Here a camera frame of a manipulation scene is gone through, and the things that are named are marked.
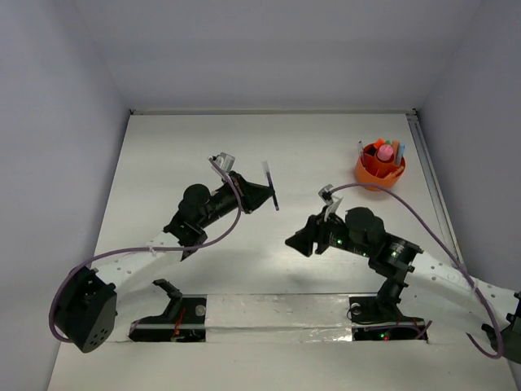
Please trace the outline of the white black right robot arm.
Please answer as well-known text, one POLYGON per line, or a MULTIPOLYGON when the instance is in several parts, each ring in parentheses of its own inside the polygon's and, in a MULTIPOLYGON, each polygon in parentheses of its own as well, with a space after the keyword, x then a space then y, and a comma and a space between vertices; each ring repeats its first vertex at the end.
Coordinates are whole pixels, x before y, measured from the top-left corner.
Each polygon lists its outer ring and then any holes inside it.
POLYGON ((349 209, 340 218, 324 207, 285 244, 306 257, 329 247, 367 257, 369 268, 385 278, 374 300, 381 318, 402 314, 443 323, 488 341, 511 362, 520 361, 519 293, 467 279, 417 244, 386 232, 368 208, 349 209))

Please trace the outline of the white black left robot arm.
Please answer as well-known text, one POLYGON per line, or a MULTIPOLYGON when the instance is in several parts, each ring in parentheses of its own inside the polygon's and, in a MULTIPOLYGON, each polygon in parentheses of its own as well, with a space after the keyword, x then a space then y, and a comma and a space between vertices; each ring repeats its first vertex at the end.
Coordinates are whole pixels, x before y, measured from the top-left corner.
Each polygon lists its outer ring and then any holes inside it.
POLYGON ((214 191, 201 183, 188 186, 170 222, 147 244, 101 253, 73 267, 50 304, 51 335, 84 354, 99 348, 121 325, 128 327, 131 340, 145 340, 136 328, 151 323, 171 323, 173 340, 194 339, 195 332, 179 329, 195 314, 193 300, 157 273, 219 243, 244 214, 277 198, 271 182, 249 182, 233 170, 218 173, 221 186, 214 191), (164 292, 152 302, 154 314, 125 319, 131 308, 128 300, 148 286, 164 292))

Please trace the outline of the blue tip clear highlighter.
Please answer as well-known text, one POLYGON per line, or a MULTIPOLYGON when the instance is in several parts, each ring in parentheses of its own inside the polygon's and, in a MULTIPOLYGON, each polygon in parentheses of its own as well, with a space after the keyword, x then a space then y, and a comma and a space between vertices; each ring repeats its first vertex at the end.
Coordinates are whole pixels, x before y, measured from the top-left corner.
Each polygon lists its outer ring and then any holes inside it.
POLYGON ((395 157, 394 164, 395 165, 401 166, 401 162, 403 160, 404 153, 405 153, 405 144, 404 143, 398 143, 396 145, 396 151, 395 151, 395 154, 394 154, 394 157, 395 157))

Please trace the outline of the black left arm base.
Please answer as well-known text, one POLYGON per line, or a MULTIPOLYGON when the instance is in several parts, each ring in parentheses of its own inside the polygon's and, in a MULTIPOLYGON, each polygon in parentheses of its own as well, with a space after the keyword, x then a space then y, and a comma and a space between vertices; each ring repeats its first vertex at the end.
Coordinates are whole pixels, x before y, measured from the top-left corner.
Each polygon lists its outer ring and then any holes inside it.
POLYGON ((207 297, 185 297, 166 279, 153 284, 166 293, 169 302, 161 314, 132 322, 128 338, 133 342, 205 342, 207 297))

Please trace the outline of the peach translucent marker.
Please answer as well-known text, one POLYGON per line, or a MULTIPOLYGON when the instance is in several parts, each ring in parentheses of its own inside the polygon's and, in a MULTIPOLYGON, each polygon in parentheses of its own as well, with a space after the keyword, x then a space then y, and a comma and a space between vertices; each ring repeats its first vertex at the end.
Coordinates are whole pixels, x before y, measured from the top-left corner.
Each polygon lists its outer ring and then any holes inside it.
POLYGON ((390 180, 390 179, 396 178, 398 175, 401 174, 402 171, 403 171, 403 168, 400 167, 399 169, 396 169, 395 171, 389 173, 384 179, 390 180))

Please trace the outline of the orange marker cap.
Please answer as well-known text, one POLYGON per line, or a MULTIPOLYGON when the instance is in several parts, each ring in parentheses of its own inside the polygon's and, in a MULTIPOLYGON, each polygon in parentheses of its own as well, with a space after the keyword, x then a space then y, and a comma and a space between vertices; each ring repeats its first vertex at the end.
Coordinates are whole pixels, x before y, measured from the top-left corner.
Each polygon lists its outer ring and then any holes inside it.
POLYGON ((382 145, 385 145, 387 144, 387 141, 384 140, 383 138, 379 138, 375 143, 374 143, 374 147, 376 149, 379 149, 382 145))

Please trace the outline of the blue ballpoint pen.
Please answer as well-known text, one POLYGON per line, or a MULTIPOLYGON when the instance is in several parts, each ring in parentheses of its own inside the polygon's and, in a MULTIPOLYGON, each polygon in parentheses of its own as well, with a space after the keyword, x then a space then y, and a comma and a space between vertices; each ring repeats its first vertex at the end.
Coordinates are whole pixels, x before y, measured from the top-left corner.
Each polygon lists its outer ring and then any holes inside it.
POLYGON ((358 149, 361 165, 365 168, 366 167, 366 155, 365 155, 365 146, 362 141, 359 141, 357 143, 357 149, 358 149))

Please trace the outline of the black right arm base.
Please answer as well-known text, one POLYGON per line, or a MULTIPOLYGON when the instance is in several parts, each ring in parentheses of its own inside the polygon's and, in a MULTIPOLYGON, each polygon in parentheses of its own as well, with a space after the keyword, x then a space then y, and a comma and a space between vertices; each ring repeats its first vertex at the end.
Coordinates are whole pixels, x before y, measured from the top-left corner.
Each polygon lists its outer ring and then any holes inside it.
POLYGON ((377 293, 349 298, 346 313, 354 341, 428 341, 429 322, 403 315, 397 307, 402 287, 386 281, 377 293))

